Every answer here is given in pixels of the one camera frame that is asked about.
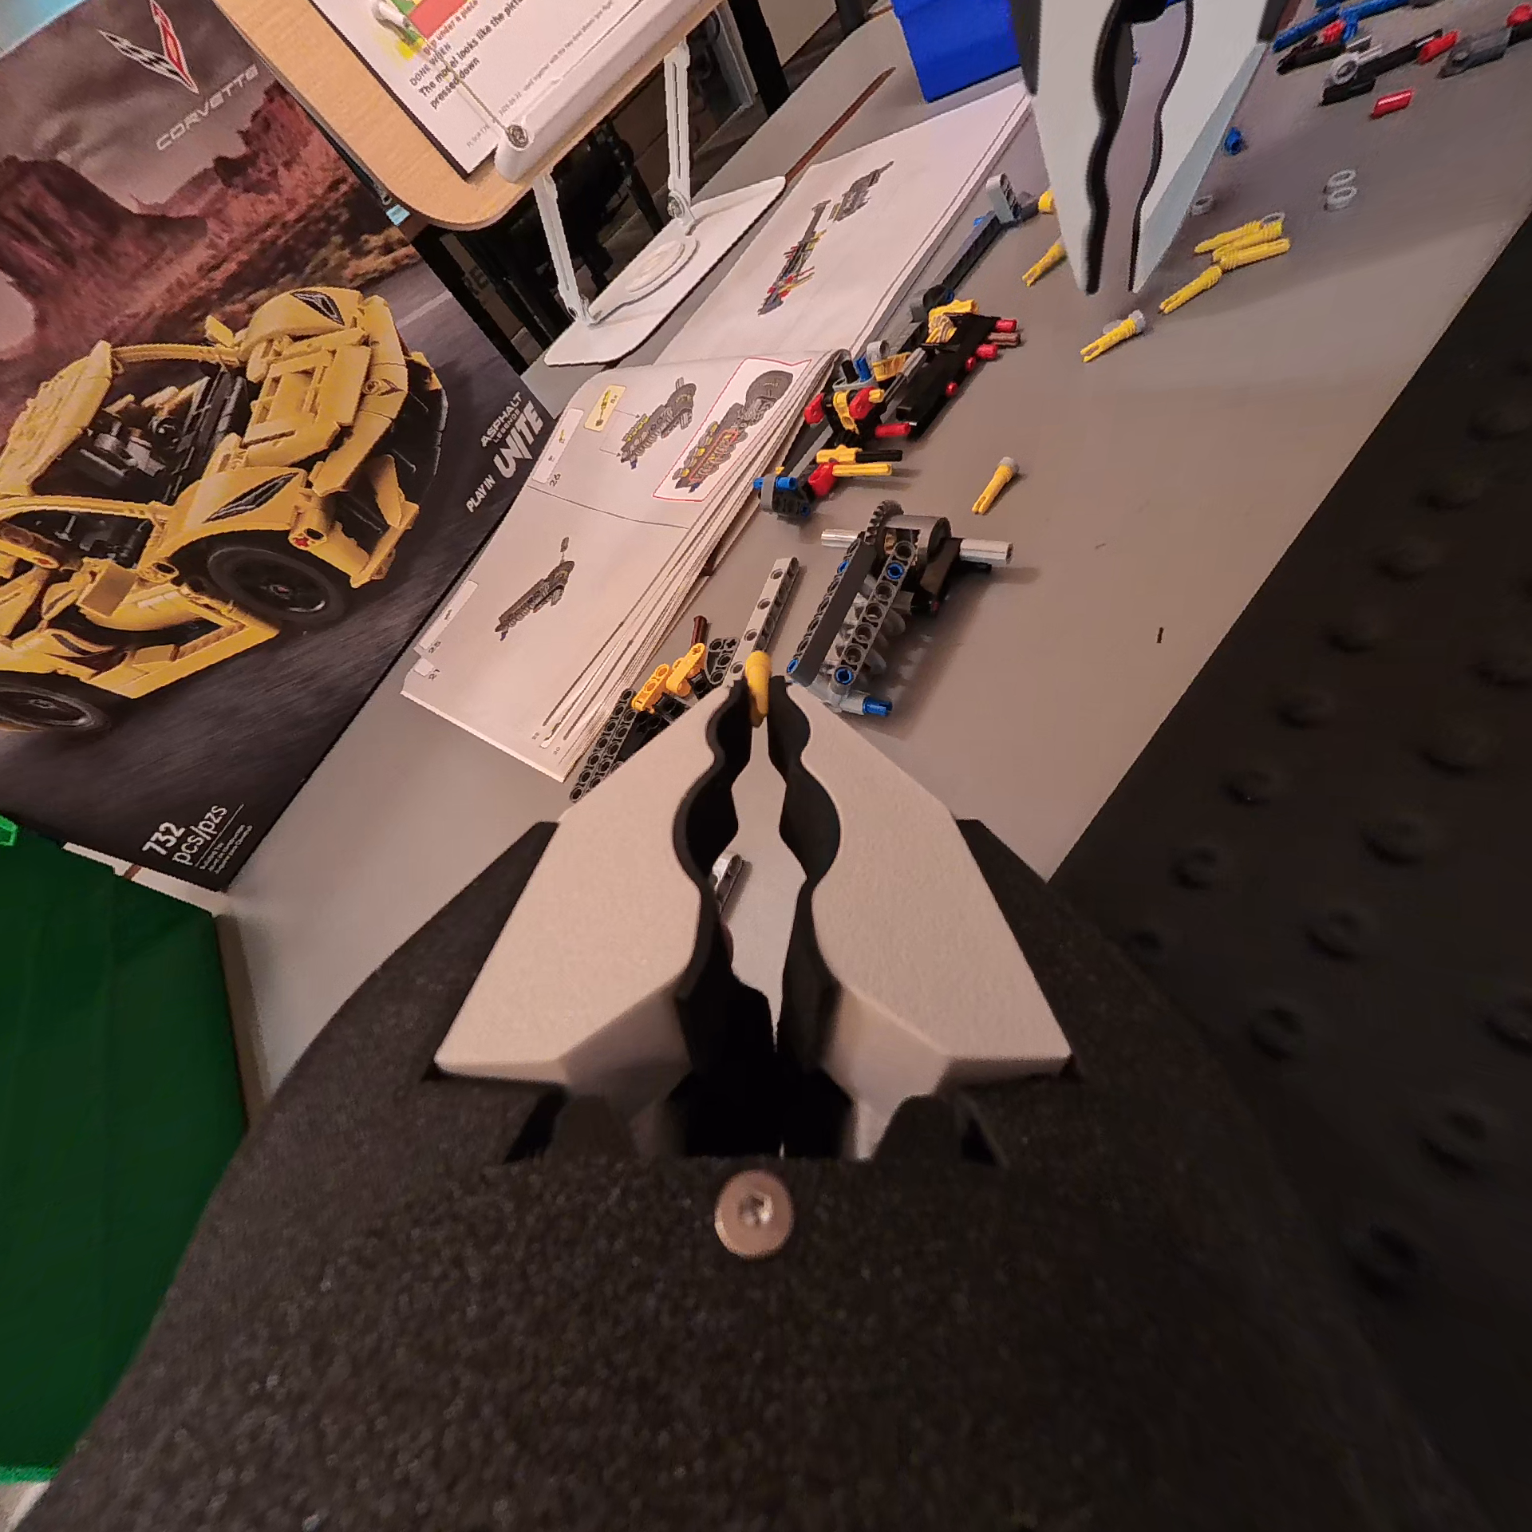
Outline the cluster of grey lego rings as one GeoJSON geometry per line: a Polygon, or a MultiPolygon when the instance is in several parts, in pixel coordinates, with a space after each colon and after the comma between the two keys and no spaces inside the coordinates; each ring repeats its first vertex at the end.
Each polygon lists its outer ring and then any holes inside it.
{"type": "MultiPolygon", "coordinates": [[[[1358,199],[1358,170],[1354,169],[1334,170],[1329,180],[1323,184],[1323,206],[1328,213],[1339,213],[1339,209],[1350,206],[1354,199],[1358,199]]],[[[1202,217],[1212,209],[1216,209],[1216,205],[1219,205],[1216,194],[1200,194],[1189,201],[1189,214],[1202,217]]]]}

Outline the pile of yellow lego pins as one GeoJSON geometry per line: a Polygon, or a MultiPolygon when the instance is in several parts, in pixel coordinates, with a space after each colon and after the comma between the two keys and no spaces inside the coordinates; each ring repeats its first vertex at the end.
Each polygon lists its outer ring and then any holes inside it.
{"type": "Polygon", "coordinates": [[[1245,221],[1236,228],[1219,231],[1209,241],[1194,243],[1193,254],[1205,257],[1209,264],[1165,301],[1158,301],[1158,314],[1171,314],[1183,303],[1194,301],[1197,296],[1209,292],[1222,281],[1225,274],[1283,257],[1292,249],[1287,241],[1283,214],[1266,214],[1259,221],[1245,221]]]}

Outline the lego gear axle assembly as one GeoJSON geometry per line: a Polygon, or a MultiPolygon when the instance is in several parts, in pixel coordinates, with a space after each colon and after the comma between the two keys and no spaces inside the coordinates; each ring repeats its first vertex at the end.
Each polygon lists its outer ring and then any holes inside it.
{"type": "Polygon", "coordinates": [[[786,678],[837,711],[868,717],[892,711],[873,682],[886,674],[888,645],[907,620],[937,612],[954,577],[1012,557],[1008,540],[961,539],[946,518],[906,512],[897,503],[881,503],[857,532],[823,532],[823,543],[841,557],[786,678]]]}

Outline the pile of mixed lego pins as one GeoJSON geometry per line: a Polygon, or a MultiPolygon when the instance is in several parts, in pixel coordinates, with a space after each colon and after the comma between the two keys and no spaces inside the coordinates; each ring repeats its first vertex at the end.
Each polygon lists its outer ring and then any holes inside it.
{"type": "Polygon", "coordinates": [[[1313,11],[1271,39],[1274,75],[1318,69],[1318,105],[1375,101],[1405,85],[1382,85],[1403,69],[1433,67],[1441,79],[1463,78],[1530,46],[1530,2],[1513,2],[1499,25],[1465,29],[1436,25],[1396,42],[1376,42],[1375,23],[1396,11],[1433,11],[1438,2],[1317,2],[1313,11]]]}

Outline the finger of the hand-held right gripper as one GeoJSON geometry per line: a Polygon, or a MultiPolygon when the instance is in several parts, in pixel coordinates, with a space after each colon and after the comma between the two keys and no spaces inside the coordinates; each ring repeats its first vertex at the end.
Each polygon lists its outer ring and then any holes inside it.
{"type": "Polygon", "coordinates": [[[1011,2],[1059,238],[1081,292],[1100,283],[1106,154],[1121,123],[1118,2],[1011,2]]]}
{"type": "Polygon", "coordinates": [[[1133,213],[1132,292],[1171,249],[1269,42],[1266,2],[1187,2],[1171,82],[1153,114],[1150,180],[1133,213]]]}

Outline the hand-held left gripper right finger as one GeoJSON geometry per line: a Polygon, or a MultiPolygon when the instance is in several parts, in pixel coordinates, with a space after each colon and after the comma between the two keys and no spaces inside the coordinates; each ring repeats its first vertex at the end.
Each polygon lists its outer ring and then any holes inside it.
{"type": "Polygon", "coordinates": [[[1069,1041],[946,806],[784,678],[773,764],[804,870],[776,1030],[784,1152],[868,1152],[907,1098],[1053,1076],[1069,1041]]]}

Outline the lego instruction booklet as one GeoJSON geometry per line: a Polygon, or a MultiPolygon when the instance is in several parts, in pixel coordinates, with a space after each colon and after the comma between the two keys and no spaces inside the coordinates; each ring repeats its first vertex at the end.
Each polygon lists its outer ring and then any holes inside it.
{"type": "Polygon", "coordinates": [[[659,358],[568,401],[399,693],[565,779],[1026,108],[1011,85],[805,169],[659,358]]]}

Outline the light grey lego beam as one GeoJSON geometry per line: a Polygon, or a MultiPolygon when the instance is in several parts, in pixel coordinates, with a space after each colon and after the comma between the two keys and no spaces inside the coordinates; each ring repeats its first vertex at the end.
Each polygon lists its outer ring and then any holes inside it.
{"type": "Polygon", "coordinates": [[[755,652],[768,652],[784,606],[795,590],[801,575],[801,561],[795,555],[773,562],[737,639],[737,655],[730,663],[730,678],[744,674],[744,660],[755,652]]]}

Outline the black perforated board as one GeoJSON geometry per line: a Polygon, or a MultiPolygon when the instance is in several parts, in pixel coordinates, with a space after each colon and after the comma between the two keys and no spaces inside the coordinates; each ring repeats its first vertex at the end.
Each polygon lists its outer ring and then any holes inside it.
{"type": "Polygon", "coordinates": [[[1053,875],[1530,1530],[1530,224],[1053,875]]]}

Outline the grey black lego chassis assembly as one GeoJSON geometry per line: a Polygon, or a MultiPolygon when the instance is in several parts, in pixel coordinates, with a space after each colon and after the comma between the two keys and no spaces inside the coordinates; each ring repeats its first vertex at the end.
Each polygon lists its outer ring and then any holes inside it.
{"type": "Polygon", "coordinates": [[[984,194],[989,213],[966,231],[954,264],[914,301],[907,336],[837,361],[809,398],[790,461],[753,482],[762,510],[804,518],[841,481],[888,477],[906,441],[931,430],[966,379],[1022,341],[1016,316],[982,314],[957,286],[1008,228],[1052,213],[1053,194],[1016,194],[1001,173],[984,194]]]}

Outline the green storage bin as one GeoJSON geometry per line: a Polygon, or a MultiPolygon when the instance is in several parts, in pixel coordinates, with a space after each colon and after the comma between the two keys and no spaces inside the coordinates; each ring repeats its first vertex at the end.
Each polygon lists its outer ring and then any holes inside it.
{"type": "Polygon", "coordinates": [[[3,1480],[40,1480],[138,1353],[246,1131],[214,921],[3,845],[3,1480]]]}

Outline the wooden document holder stand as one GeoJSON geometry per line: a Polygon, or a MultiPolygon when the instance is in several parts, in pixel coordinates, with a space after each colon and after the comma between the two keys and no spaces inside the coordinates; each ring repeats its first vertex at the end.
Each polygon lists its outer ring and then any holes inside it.
{"type": "Polygon", "coordinates": [[[784,176],[769,176],[718,199],[695,199],[690,190],[686,32],[714,9],[690,2],[682,25],[623,78],[619,97],[584,116],[579,138],[548,162],[504,180],[493,159],[470,173],[457,170],[314,2],[220,2],[281,85],[410,213],[467,231],[500,221],[525,194],[536,195],[561,301],[570,312],[570,326],[546,348],[548,366],[613,363],[644,345],[786,184],[784,176]],[[664,79],[671,221],[594,303],[584,303],[552,170],[657,63],[664,79]]]}

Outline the white printed instruction sheet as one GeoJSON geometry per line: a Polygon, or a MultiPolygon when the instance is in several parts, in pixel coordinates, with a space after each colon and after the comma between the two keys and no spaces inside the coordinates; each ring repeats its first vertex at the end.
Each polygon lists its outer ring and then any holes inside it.
{"type": "Polygon", "coordinates": [[[470,173],[552,159],[690,2],[314,2],[387,94],[470,173]]]}

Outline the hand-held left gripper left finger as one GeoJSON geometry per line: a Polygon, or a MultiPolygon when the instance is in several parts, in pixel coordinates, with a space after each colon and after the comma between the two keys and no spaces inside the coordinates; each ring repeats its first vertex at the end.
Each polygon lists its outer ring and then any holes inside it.
{"type": "Polygon", "coordinates": [[[557,823],[436,1052],[449,1076],[552,1082],[631,1114],[747,1071],[713,863],[737,834],[747,688],[718,688],[557,823]]]}

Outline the black lego set box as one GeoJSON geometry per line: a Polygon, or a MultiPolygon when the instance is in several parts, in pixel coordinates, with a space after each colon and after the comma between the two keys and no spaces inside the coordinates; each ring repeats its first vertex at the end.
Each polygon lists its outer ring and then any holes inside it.
{"type": "Polygon", "coordinates": [[[214,2],[3,2],[3,813],[229,885],[546,430],[214,2]]]}

